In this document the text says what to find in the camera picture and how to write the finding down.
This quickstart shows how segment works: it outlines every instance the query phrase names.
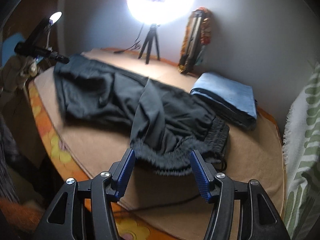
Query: green and white curtain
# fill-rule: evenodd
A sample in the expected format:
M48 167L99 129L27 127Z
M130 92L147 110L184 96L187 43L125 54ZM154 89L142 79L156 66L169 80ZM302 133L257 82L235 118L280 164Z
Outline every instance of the green and white curtain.
M320 215L320 64L292 104L284 132L287 201L284 223L304 239Z

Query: ring light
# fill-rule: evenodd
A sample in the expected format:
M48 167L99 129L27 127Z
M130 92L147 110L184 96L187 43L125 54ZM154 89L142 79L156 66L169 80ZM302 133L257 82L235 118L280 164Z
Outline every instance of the ring light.
M146 24L165 24L187 14L194 0L127 0L133 17Z

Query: tripod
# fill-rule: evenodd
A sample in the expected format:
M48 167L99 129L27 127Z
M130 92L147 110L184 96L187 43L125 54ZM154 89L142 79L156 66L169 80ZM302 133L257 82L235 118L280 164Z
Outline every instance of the tripod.
M153 38L155 38L155 42L156 42L156 50L157 50L157 60L160 60L160 53L159 53L159 42L158 42L158 34L157 34L157 27L159 27L159 25L156 24L151 24L150 26L150 30L147 34L147 37L143 43L143 46L141 48L140 54L139 54L139 59L142 57L142 54L148 44L148 50L147 50L147 58L146 58L146 64L149 64L150 61L150 53L151 53L151 48L152 48L152 42L153 42Z

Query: silver bolt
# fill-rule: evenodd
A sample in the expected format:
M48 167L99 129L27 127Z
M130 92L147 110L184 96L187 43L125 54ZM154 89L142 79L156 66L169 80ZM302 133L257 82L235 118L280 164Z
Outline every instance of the silver bolt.
M254 185L254 186L258 186L258 185L259 185L259 181L257 181L256 179L252 179L252 180L250 181L250 183L251 183L252 185Z
M74 182L75 182L74 178L69 178L69 179L66 180L66 183L69 184L69 185L74 184Z
M224 173L222 173L222 172L217 173L217 178L224 179L225 177L226 176L224 175Z
M110 172L109 171L103 171L100 173L100 176L103 178L107 178L110 176Z

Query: small lamp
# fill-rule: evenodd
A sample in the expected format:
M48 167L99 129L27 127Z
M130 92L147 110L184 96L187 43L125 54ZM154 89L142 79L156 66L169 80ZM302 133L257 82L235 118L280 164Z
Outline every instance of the small lamp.
M149 63L153 39L156 43L157 60L160 60L157 28L187 14L194 0L127 0L128 8L138 21L150 24L150 30L138 58L148 44L146 64Z

